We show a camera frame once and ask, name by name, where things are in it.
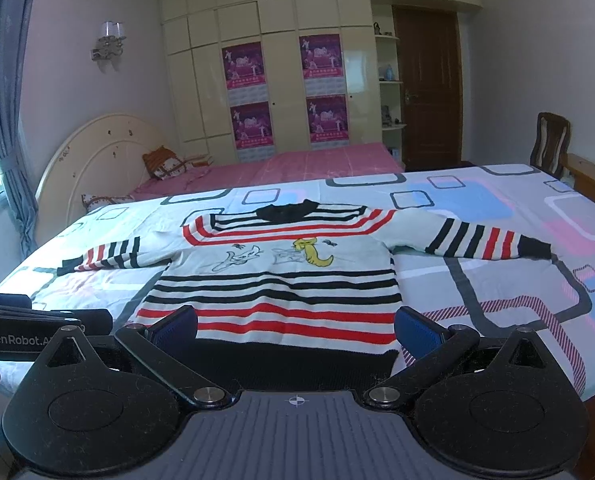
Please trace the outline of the striped knit sweater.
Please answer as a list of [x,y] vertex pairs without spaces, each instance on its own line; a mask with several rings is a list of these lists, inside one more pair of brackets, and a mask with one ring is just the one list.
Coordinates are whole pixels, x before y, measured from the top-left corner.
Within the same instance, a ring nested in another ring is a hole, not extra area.
[[394,255],[409,248],[474,260],[548,260],[548,243],[421,209],[298,204],[204,214],[169,231],[89,248],[61,274],[160,266],[134,316],[153,325],[184,306],[198,336],[386,356],[391,370],[415,359],[394,328],[403,305]]

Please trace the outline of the patterned white bed sheet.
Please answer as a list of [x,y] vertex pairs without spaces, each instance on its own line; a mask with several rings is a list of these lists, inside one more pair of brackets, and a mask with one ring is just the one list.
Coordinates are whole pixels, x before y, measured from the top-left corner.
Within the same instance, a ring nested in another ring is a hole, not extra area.
[[409,307],[486,337],[535,330],[595,395],[595,204],[525,165],[158,192],[73,221],[0,283],[40,311],[201,339],[382,354]]

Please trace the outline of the white patterned pillow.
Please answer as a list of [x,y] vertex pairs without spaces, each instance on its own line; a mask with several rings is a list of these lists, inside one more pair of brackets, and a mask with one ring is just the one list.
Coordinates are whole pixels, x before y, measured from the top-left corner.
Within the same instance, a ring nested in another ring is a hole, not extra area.
[[99,208],[108,206],[108,205],[119,205],[119,204],[127,204],[132,203],[134,201],[134,196],[132,195],[123,195],[123,196],[105,196],[105,195],[92,195],[92,194],[82,194],[81,195],[81,203],[86,209],[87,212],[95,211]]

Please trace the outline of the upper left purple poster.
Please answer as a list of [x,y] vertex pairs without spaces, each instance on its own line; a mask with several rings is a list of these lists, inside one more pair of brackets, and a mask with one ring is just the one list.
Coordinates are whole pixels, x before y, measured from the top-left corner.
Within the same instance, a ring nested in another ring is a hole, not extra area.
[[260,41],[236,44],[222,49],[224,78],[228,90],[266,83],[264,55]]

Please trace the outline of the glass wall lamp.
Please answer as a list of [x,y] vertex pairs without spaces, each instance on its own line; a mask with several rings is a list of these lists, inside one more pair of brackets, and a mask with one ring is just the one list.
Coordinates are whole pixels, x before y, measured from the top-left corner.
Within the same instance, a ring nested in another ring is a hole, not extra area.
[[125,39],[125,27],[122,22],[105,21],[102,24],[101,35],[96,40],[96,47],[91,50],[92,61],[111,61],[112,58],[121,56]]

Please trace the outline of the pink bed sheet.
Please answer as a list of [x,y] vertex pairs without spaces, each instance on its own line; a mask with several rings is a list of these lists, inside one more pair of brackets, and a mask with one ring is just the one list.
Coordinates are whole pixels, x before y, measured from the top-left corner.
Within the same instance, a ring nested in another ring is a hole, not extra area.
[[152,178],[130,193],[134,200],[330,178],[396,174],[404,170],[381,143],[358,144],[331,150],[291,152],[260,162],[191,168],[166,180]]

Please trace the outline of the orange patterned pillow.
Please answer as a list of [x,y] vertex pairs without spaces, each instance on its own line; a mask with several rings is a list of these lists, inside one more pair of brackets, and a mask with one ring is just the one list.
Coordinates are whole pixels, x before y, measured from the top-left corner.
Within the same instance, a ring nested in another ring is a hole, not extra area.
[[148,175],[156,180],[164,181],[177,178],[182,174],[206,174],[212,166],[212,156],[198,155],[183,159],[164,145],[142,155]]

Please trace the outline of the cream corner shelf unit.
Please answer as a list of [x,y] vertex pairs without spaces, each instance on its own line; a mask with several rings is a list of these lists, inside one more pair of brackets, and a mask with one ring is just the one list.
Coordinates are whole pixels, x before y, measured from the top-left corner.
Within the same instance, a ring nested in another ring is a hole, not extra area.
[[378,60],[382,143],[396,162],[404,166],[406,124],[401,108],[404,84],[399,73],[399,38],[395,28],[393,6],[384,1],[371,0],[371,10]]

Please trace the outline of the purple poster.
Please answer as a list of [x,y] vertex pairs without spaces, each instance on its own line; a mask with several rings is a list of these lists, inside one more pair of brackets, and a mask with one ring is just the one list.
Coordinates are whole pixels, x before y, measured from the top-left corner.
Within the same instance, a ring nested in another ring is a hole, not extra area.
[[259,102],[230,108],[235,146],[238,150],[272,145],[269,105]]
[[344,75],[343,51],[339,34],[300,36],[304,79]]
[[311,143],[347,141],[348,114],[344,94],[306,99]]
[[264,55],[260,41],[236,44],[222,49],[224,78],[228,90],[266,83]]

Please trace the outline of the upper right purple poster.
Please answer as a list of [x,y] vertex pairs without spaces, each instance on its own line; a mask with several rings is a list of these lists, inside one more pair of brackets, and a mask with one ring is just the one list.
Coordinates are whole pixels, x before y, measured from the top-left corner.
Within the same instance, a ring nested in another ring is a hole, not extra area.
[[300,36],[304,79],[344,75],[343,51],[339,34]]

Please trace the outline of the cream built-in wardrobe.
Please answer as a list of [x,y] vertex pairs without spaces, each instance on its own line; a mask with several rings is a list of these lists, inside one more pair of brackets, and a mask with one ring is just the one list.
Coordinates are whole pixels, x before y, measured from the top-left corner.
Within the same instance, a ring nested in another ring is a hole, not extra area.
[[[379,0],[391,6],[477,9],[482,0]],[[371,0],[160,0],[177,134],[184,150],[221,165],[276,153],[382,140]],[[344,75],[304,79],[300,36],[339,34]],[[222,49],[260,41],[266,83],[228,90]],[[347,141],[311,143],[306,99],[344,94]],[[238,150],[230,108],[267,102],[273,144]]]

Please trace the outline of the wooden bed footboard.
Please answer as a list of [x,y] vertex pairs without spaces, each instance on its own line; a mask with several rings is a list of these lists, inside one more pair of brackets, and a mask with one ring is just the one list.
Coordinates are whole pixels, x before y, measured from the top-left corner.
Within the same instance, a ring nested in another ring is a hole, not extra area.
[[575,154],[561,155],[560,162],[573,176],[575,191],[595,203],[595,164]]

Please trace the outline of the dark wooden chair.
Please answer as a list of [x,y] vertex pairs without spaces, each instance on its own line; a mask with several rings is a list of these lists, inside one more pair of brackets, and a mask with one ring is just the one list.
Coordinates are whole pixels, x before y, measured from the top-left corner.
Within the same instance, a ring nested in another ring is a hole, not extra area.
[[572,126],[567,118],[550,112],[537,115],[536,140],[529,162],[545,174],[561,179],[564,167],[561,157],[567,154]]

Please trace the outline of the lower left purple poster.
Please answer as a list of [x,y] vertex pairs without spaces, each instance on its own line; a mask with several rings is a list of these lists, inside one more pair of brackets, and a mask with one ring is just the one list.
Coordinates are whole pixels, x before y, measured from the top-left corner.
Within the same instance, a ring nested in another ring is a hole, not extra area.
[[235,146],[238,150],[272,145],[269,105],[259,102],[230,108]]

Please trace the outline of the lower right purple poster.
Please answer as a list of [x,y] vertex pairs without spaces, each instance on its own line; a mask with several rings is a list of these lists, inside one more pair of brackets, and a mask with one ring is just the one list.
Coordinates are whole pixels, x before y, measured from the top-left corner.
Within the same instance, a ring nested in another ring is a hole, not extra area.
[[348,114],[344,94],[306,99],[311,143],[347,141]]

